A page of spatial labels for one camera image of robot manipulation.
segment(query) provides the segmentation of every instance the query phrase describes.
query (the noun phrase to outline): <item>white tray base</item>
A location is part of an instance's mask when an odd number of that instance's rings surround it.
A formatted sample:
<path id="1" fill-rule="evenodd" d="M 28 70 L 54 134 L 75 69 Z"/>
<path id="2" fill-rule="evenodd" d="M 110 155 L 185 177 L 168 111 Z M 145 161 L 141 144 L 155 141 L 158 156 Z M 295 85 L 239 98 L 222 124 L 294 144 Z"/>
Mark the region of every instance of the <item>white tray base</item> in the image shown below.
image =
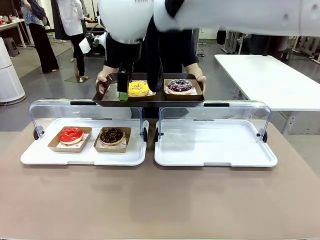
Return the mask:
<path id="1" fill-rule="evenodd" d="M 54 152 L 48 144 L 66 126 L 90 127 L 92 133 L 81 153 Z M 125 153 L 97 152 L 94 143 L 103 127 L 129 127 L 130 140 Z M 148 121 L 143 127 L 149 129 Z M 136 166 L 146 155 L 147 143 L 140 137 L 140 120 L 95 120 L 91 118 L 58 118 L 45 130 L 43 138 L 35 140 L 21 156 L 26 165 L 99 165 L 99 166 Z"/>
<path id="2" fill-rule="evenodd" d="M 162 166 L 274 167 L 278 162 L 247 120 L 170 119 L 161 122 L 161 131 L 155 161 Z"/>

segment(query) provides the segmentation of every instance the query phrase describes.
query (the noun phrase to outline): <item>black serving tray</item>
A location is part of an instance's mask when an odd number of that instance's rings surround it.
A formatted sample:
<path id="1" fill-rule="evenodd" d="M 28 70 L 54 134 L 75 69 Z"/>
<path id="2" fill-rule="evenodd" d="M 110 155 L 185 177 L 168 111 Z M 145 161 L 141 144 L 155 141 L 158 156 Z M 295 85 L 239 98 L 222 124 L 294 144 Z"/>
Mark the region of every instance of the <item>black serving tray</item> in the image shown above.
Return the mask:
<path id="1" fill-rule="evenodd" d="M 102 107 L 142 107 L 142 108 L 164 108 L 164 107 L 196 107 L 205 101 L 202 95 L 199 101 L 170 101 L 166 99 L 165 91 L 157 92 L 154 97 L 148 101 L 120 101 L 119 93 L 117 92 L 117 73 L 111 73 L 107 77 L 107 82 L 100 82 L 104 84 L 106 93 L 99 92 L 99 84 L 96 86 L 96 94 L 93 97 L 93 101 Z M 165 73 L 164 79 L 196 79 L 193 74 L 187 73 Z M 132 80 L 147 80 L 146 73 L 132 73 Z M 199 82 L 200 88 L 203 90 L 202 82 Z"/>

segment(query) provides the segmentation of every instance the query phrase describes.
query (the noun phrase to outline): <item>white shirt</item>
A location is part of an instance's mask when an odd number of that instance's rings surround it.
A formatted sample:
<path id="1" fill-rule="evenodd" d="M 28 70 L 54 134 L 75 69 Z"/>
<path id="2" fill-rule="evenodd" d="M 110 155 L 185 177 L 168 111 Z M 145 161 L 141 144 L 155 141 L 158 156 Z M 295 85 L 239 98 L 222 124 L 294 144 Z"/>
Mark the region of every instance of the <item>white shirt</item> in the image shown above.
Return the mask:
<path id="1" fill-rule="evenodd" d="M 83 34 L 81 20 L 84 19 L 80 0 L 56 0 L 59 6 L 62 25 L 68 36 Z"/>

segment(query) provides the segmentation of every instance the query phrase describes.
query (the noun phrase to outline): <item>brown countertop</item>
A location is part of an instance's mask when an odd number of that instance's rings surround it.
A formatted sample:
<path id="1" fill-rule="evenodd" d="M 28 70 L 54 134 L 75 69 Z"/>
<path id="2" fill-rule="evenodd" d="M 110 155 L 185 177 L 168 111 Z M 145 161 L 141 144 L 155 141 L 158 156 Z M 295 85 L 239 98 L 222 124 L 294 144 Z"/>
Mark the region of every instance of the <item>brown countertop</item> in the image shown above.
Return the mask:
<path id="1" fill-rule="evenodd" d="M 274 168 L 27 166 L 33 125 L 0 157 L 0 236 L 34 240 L 320 236 L 320 180 L 269 124 Z"/>

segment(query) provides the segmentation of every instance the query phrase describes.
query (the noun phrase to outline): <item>purple donut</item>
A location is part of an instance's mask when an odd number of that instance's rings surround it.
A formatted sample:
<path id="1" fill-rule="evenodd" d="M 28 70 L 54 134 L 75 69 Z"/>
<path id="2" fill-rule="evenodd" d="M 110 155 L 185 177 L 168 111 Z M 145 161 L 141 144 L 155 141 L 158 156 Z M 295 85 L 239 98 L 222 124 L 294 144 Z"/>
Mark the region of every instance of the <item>purple donut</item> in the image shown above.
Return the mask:
<path id="1" fill-rule="evenodd" d="M 186 79 L 171 80 L 168 84 L 168 89 L 178 93 L 189 91 L 192 88 L 192 83 Z"/>

